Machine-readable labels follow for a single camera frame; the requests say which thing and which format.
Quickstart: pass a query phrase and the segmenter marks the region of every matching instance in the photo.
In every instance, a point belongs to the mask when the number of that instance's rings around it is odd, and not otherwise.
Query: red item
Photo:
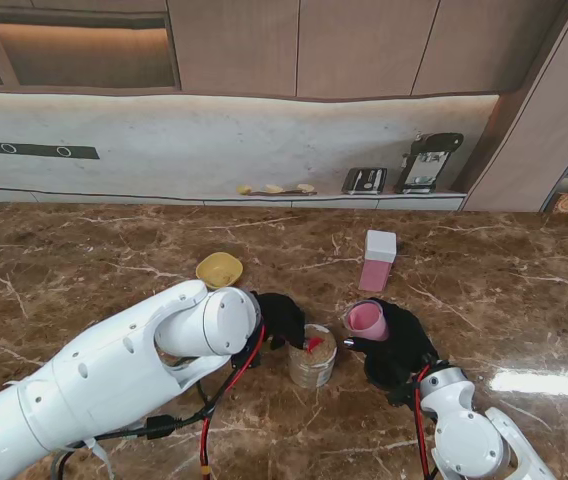
[[[308,353],[313,353],[313,349],[317,347],[320,343],[324,341],[323,338],[320,337],[313,337],[308,341],[308,347],[306,347],[306,351]]]
[[[260,348],[262,347],[262,342],[264,341],[264,333],[265,333],[265,328],[264,325],[262,325],[262,331],[260,332],[260,337],[257,341],[257,345],[255,345],[255,349],[251,353],[250,357],[248,358],[244,366],[240,369],[239,372],[237,372],[237,375],[235,375],[235,378],[231,381],[229,386],[226,387],[225,392],[228,392],[231,388],[233,388],[233,386],[237,383],[237,381],[244,374],[248,366],[251,364],[251,362],[257,355],[257,352],[260,351]],[[209,480],[211,478],[211,467],[208,463],[208,448],[207,448],[208,430],[210,424],[211,424],[211,419],[205,418],[204,422],[202,423],[202,435],[200,437],[200,465],[202,469],[203,480]]]
[[[417,375],[417,388],[415,389],[415,419],[418,425],[418,439],[417,443],[420,449],[420,461],[422,462],[422,472],[424,473],[424,478],[429,477],[428,471],[428,457],[426,455],[426,441],[424,439],[424,426],[422,425],[422,414],[421,414],[421,399],[420,399],[420,382],[426,376],[428,371],[431,369],[430,365],[426,365],[422,371]]]

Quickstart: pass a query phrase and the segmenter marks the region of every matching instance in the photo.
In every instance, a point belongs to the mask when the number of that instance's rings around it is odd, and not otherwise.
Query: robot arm
[[[457,367],[427,375],[419,385],[421,408],[437,417],[431,454],[445,480],[483,478],[502,473],[515,452],[518,467],[507,480],[554,480],[520,429],[503,412],[486,416],[472,409],[473,385]]]
[[[410,405],[416,416],[421,457],[426,457],[426,449],[419,433],[420,410],[436,421],[435,448],[431,454],[445,480],[496,475],[502,478],[511,451],[518,466],[507,480],[555,478],[506,414],[496,408],[489,408],[485,415],[473,411],[475,385],[460,368],[439,361],[415,315],[384,300],[371,300],[382,307],[391,335],[384,341],[351,337],[344,340],[344,345],[366,354],[366,377],[387,392],[391,405]],[[411,373],[416,371],[420,374],[410,381]],[[424,463],[426,478],[429,474]]]
[[[0,480],[52,451],[123,428],[241,351],[260,317],[235,288],[175,285],[85,330],[29,377],[0,392]],[[165,365],[157,348],[195,357]]]

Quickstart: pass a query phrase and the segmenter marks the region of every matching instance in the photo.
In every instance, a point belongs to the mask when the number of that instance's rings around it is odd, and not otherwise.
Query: white lid
[[[397,253],[397,237],[391,232],[369,230],[366,232],[365,260],[393,263]]]
[[[504,457],[503,445],[498,431],[480,414],[459,410],[438,415],[435,446],[446,465],[461,475],[493,475]]]

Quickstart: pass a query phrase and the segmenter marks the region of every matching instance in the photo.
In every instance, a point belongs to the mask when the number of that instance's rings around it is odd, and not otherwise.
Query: cylindrical container
[[[324,340],[312,353],[289,345],[289,373],[291,380],[303,388],[318,388],[328,382],[333,372],[337,344],[328,328],[309,324],[305,327],[306,338],[320,337]]]
[[[344,317],[344,326],[354,337],[381,342],[389,335],[382,306],[373,300],[353,305]]]

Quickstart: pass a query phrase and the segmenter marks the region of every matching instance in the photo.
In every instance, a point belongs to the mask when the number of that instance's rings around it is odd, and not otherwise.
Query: brown marble countertop
[[[368,296],[357,283],[370,228],[402,242],[380,296],[413,311],[476,383],[477,407],[511,416],[568,479],[568,216],[0,204],[0,389],[86,327],[193,278],[220,250],[243,262],[239,285],[290,295],[307,321],[342,339],[346,308]],[[367,384],[360,354],[340,351],[316,391],[291,382],[286,357],[265,348],[262,366],[218,408],[209,438],[216,480],[421,478],[412,415]],[[507,378],[502,387],[496,375]],[[192,389],[162,410],[188,416],[199,407]],[[119,478],[198,479],[198,439],[193,426],[104,445]],[[19,478],[47,479],[50,462]],[[80,453],[65,478],[107,474]]]

